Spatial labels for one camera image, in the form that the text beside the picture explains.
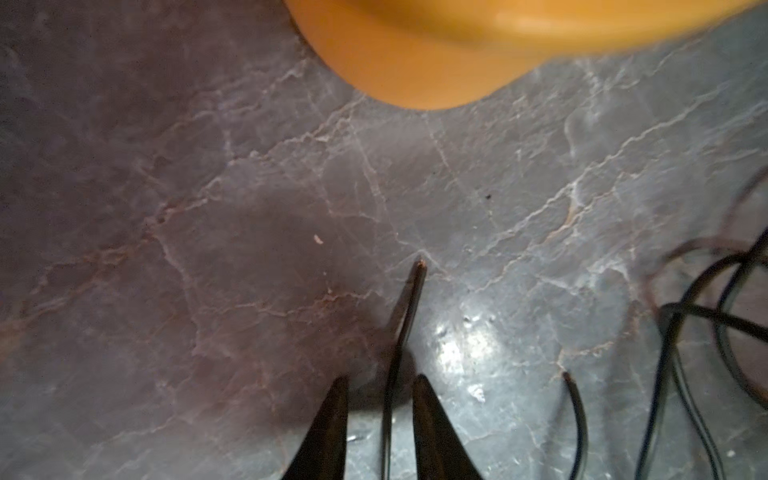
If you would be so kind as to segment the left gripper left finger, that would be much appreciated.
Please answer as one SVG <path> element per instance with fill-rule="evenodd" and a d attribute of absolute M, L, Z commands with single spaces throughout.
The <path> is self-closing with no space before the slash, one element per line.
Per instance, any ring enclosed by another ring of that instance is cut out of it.
<path fill-rule="evenodd" d="M 336 378 L 282 479 L 344 478 L 347 450 L 348 377 Z"/>

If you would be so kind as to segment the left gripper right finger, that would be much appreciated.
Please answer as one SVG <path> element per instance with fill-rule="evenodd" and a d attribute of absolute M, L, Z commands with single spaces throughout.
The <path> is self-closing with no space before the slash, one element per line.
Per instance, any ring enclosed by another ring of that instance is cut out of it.
<path fill-rule="evenodd" d="M 412 401 L 417 478 L 481 480 L 424 374 L 413 382 Z"/>

